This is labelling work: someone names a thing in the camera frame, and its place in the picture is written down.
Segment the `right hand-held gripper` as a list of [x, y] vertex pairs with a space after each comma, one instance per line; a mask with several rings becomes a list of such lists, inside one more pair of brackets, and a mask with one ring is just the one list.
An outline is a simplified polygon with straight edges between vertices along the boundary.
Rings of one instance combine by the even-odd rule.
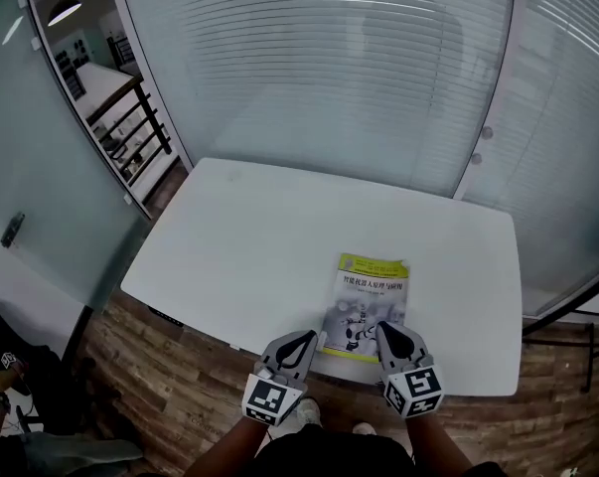
[[443, 380], [422, 338], [407, 327], [379, 322], [375, 331], [382, 366], [382, 395], [400, 418], [436, 411], [444, 399]]

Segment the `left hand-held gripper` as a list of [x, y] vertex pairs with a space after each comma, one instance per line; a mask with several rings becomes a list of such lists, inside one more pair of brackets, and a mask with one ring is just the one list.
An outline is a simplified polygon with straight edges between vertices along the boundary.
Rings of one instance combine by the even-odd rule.
[[241, 410], [244, 417], [280, 425], [307, 393], [304, 380], [318, 335], [314, 330], [288, 333], [270, 342], [248, 375]]

